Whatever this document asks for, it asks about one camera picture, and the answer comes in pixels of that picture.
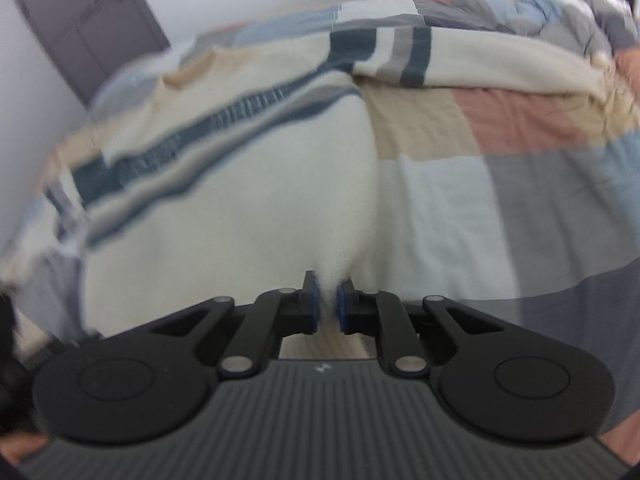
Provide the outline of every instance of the bedspread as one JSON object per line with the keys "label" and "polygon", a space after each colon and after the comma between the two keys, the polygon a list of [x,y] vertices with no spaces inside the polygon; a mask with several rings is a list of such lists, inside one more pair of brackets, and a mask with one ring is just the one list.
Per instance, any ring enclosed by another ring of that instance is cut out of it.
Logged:
{"label": "bedspread", "polygon": [[62,333],[307,269],[443,294],[599,357],[609,430],[640,408],[640,112],[637,33],[603,5],[377,0],[206,34],[56,159],[3,283]]}

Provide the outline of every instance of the door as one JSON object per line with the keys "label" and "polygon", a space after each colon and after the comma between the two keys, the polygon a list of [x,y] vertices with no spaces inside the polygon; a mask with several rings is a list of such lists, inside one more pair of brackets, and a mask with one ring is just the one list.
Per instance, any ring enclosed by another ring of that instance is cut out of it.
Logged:
{"label": "door", "polygon": [[18,0],[51,59],[88,103],[121,65],[168,46],[145,0]]}

